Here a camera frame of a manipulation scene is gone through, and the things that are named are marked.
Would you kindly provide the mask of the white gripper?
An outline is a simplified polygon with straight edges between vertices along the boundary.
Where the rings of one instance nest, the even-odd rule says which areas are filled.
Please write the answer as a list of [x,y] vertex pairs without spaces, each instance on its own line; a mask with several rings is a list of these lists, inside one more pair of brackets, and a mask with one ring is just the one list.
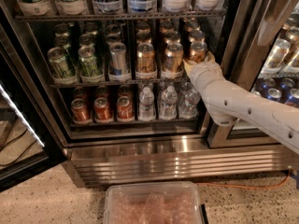
[[207,62],[196,63],[193,61],[183,61],[184,70],[189,75],[193,86],[202,92],[207,85],[217,80],[224,80],[220,66],[215,62],[215,56],[208,52]]

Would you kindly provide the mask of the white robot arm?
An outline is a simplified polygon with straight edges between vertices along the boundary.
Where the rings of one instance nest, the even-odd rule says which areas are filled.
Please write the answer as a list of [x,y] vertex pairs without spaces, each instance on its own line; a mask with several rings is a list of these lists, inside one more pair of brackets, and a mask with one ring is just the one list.
[[214,60],[183,60],[184,70],[216,124],[242,119],[299,154],[299,109],[267,100],[228,81]]

